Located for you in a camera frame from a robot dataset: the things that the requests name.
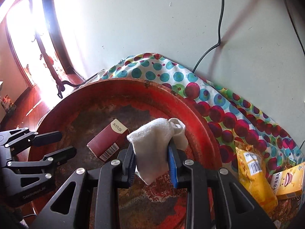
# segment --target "polka dot fabric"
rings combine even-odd
[[[254,145],[265,157],[270,181],[285,163],[304,157],[289,134],[270,117],[232,91],[207,80],[156,53],[129,56],[98,79],[132,77],[154,81],[172,89],[195,106],[207,121],[220,150],[223,166],[237,176],[234,140]]]

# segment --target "wooden door frame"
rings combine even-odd
[[[19,59],[18,59],[18,56],[17,56],[17,54],[16,54],[15,48],[14,48],[14,46],[13,46],[12,38],[11,38],[11,35],[10,35],[10,32],[9,32],[9,29],[8,29],[8,27],[7,27],[6,16],[5,16],[4,20],[3,20],[3,22],[4,22],[4,24],[5,24],[6,38],[7,38],[7,41],[8,41],[8,43],[9,43],[9,46],[10,46],[10,49],[11,49],[11,53],[12,53],[12,55],[13,55],[13,57],[14,57],[14,60],[15,60],[15,62],[16,62],[16,65],[18,66],[18,69],[20,70],[20,72],[21,72],[21,74],[22,74],[22,76],[23,76],[23,78],[24,78],[26,84],[27,84],[29,87],[32,88],[32,87],[33,87],[33,84],[31,83],[31,81],[29,80],[29,77],[28,77],[27,74],[25,73],[25,71],[24,71],[24,69],[23,69],[23,67],[22,67],[22,65],[21,65],[21,63],[20,63],[20,61],[19,61]]]
[[[63,37],[58,24],[54,0],[42,0],[42,7],[45,14],[45,22],[55,52],[66,74],[74,74],[71,59],[67,52]]]

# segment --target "white towel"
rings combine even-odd
[[[177,149],[187,148],[185,125],[179,119],[158,118],[127,136],[136,156],[136,174],[147,185],[168,171],[167,146],[171,138]]]

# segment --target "black cable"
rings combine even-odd
[[[305,56],[305,50],[304,50],[303,44],[302,44],[302,42],[301,42],[301,39],[300,39],[300,37],[299,37],[298,31],[297,31],[296,28],[295,28],[293,19],[292,19],[292,17],[291,17],[291,14],[290,14],[290,11],[289,11],[289,8],[288,8],[287,1],[284,0],[284,3],[285,3],[285,6],[286,6],[287,13],[288,13],[288,15],[289,15],[291,24],[292,24],[292,26],[293,26],[293,29],[294,29],[294,31],[295,31],[296,36],[298,37],[298,40],[299,40],[299,42],[300,42],[300,45],[301,45],[301,47],[302,47],[302,50],[303,50],[303,53],[304,53],[304,56]]]
[[[222,16],[224,15],[224,7],[225,7],[225,0],[222,0],[222,9],[220,12],[220,18],[219,18],[219,22],[218,22],[218,42],[216,45],[212,46],[209,50],[207,50],[199,59],[199,61],[197,62],[197,64],[195,65],[194,69],[193,69],[193,73],[196,70],[196,68],[198,67],[198,65],[200,64],[201,60],[213,49],[215,49],[216,47],[218,47],[220,45],[221,39],[220,39],[220,26],[222,25]]]
[[[31,217],[31,216],[35,216],[35,217],[37,217],[37,214],[34,214],[34,213],[32,213],[32,214],[28,214],[28,215],[26,215],[26,216],[23,216],[23,218],[25,219],[25,218],[27,218],[27,217]]]
[[[301,144],[300,149],[302,148],[302,146],[303,146],[304,143],[305,143],[305,140],[304,140],[303,143]]]

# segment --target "sunlight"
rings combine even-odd
[[[85,62],[83,54],[85,49],[84,47],[80,49],[81,45],[79,44],[82,42],[82,45],[86,45],[87,40],[84,30],[79,30],[86,27],[84,18],[78,16],[81,0],[54,0],[54,7],[62,38],[71,62],[79,73],[86,75],[87,71],[83,64]]]
[[[42,100],[49,108],[53,108],[58,99],[56,82],[45,64],[40,59],[41,51],[35,39],[35,28],[40,34],[46,53],[54,61],[53,67],[61,80],[68,80],[66,73],[56,55],[48,29],[45,23],[42,0],[33,0],[33,16],[30,12],[29,1],[22,0],[14,5],[7,13],[7,27],[19,59],[19,62],[33,85],[41,90]],[[73,91],[73,87],[65,86],[63,96]]]

